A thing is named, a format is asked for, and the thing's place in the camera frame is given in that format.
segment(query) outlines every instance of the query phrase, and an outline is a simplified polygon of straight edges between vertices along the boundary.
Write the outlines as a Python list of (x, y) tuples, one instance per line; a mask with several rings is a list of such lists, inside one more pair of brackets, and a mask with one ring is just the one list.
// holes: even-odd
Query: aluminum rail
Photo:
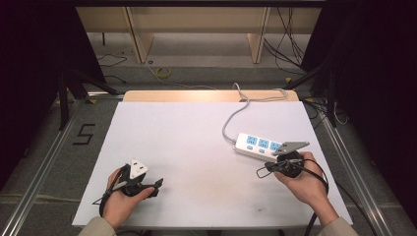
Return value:
[(62, 131), (59, 131), (57, 137), (55, 138), (51, 148), (49, 149), (46, 157), (44, 158), (42, 164), (34, 175), (32, 181), (26, 192), (24, 193), (21, 201), (15, 208), (14, 212), (10, 216), (6, 227), (2, 231), (2, 236), (14, 236), (18, 235), (21, 230), (26, 217), (29, 214), (29, 211), (34, 203), (34, 200), (39, 193), (48, 173), (57, 158), (59, 151), (65, 140), (68, 137), (69, 131), (74, 124), (74, 121), (77, 118), (78, 112), (84, 105), (84, 100), (76, 100), (72, 106), (72, 111), (70, 113), (70, 120)]
[(337, 129), (334, 128), (328, 118), (325, 118), (321, 113), (321, 118), (324, 119), (325, 127), (328, 132), (328, 135), (331, 141), (336, 148), (336, 151), (342, 161), (344, 168), (346, 169), (347, 175), (352, 182), (353, 187), (355, 188), (356, 193), (362, 203), (364, 210), (367, 212), (368, 217), (371, 220), (376, 232), (381, 236), (392, 235), (385, 217), (378, 207), (377, 202), (372, 196), (370, 190), (368, 189), (364, 178), (360, 174), (358, 168), (356, 167), (355, 162), (352, 160), (349, 151), (346, 148), (346, 145), (343, 142), (340, 134)]

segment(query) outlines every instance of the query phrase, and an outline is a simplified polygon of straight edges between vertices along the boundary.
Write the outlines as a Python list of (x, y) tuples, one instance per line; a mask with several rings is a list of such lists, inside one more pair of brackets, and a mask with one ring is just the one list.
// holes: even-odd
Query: wrist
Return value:
[(311, 204), (310, 207), (316, 213), (323, 227), (339, 218), (339, 215), (327, 198)]
[(119, 228), (119, 224), (117, 223), (117, 220), (112, 220), (111, 217), (108, 217), (106, 215), (103, 216), (103, 219), (107, 221), (107, 223), (116, 231)]

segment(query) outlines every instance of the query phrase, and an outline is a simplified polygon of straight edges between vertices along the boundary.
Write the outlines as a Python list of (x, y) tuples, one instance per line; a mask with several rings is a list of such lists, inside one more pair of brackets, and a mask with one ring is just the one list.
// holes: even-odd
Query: sleeve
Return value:
[(357, 236), (356, 231), (342, 217), (326, 225), (320, 232), (319, 236)]
[(95, 217), (89, 221), (79, 236), (114, 236), (116, 232), (113, 227), (101, 217)]

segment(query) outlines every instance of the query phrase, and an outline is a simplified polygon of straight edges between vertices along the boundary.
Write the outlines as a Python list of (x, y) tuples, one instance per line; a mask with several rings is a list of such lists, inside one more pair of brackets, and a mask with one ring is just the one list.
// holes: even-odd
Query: white tabletop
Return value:
[[(313, 211), (273, 175), (259, 179), (264, 161), (234, 151), (221, 133), (239, 102), (120, 102), (76, 217), (98, 216), (92, 203), (108, 176), (136, 158), (149, 168), (144, 184), (164, 178), (159, 195), (140, 203), (125, 226), (146, 229), (267, 229), (307, 225)], [(253, 102), (229, 123), (239, 133), (279, 143), (307, 141), (329, 180), (328, 198), (352, 223), (302, 102)]]

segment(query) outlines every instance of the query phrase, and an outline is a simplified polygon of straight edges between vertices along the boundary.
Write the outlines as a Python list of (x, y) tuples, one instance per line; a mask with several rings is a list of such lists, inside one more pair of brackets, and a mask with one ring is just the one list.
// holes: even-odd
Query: white cable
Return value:
[(240, 96), (243, 96), (243, 97), (246, 99), (246, 104), (245, 104), (242, 108), (240, 108), (239, 110), (237, 110), (237, 111), (233, 112), (233, 113), (229, 116), (229, 118), (227, 118), (227, 120), (226, 120), (226, 122), (224, 123), (223, 128), (222, 128), (222, 134), (223, 134), (223, 137), (224, 137), (226, 140), (228, 140), (228, 141), (232, 142), (233, 144), (236, 144), (236, 140), (235, 140), (235, 139), (231, 139), (230, 137), (228, 137), (228, 136), (226, 135), (226, 127), (227, 127), (227, 125), (229, 124), (230, 120), (233, 118), (233, 116), (234, 116), (234, 115), (236, 115), (236, 114), (237, 114), (237, 113), (239, 113), (240, 111), (242, 111), (242, 110), (246, 109), (246, 108), (249, 106), (249, 103), (250, 103), (251, 101), (272, 101), (272, 100), (282, 100), (282, 99), (285, 99), (286, 97), (288, 97), (288, 92), (287, 92), (285, 89), (282, 89), (282, 88), (274, 88), (274, 90), (279, 90), (279, 91), (282, 93), (282, 96), (270, 96), (270, 97), (266, 97), (266, 98), (250, 99), (250, 98), (249, 98), (249, 97), (248, 97), (245, 93), (243, 93), (243, 91), (242, 91), (242, 90), (240, 90), (240, 87), (239, 87), (239, 85), (238, 85), (237, 83), (234, 83), (234, 84), (233, 84), (232, 89), (234, 89), (235, 87), (237, 87), (237, 90), (238, 90), (238, 92), (239, 92)]
[(124, 187), (128, 182), (123, 181), (122, 183), (118, 183), (116, 186), (113, 187), (113, 191), (119, 190), (120, 188)]
[(338, 118), (338, 117), (337, 117), (337, 115), (336, 115), (336, 107), (337, 107), (337, 102), (334, 104), (334, 110), (333, 110), (334, 118), (336, 118), (337, 122), (338, 122), (340, 125), (346, 125), (346, 124), (347, 124), (347, 121), (348, 121), (348, 119), (349, 119), (349, 117), (347, 117), (347, 116), (346, 116), (346, 120), (345, 120), (345, 121), (340, 121), (340, 120), (339, 120), (339, 118)]

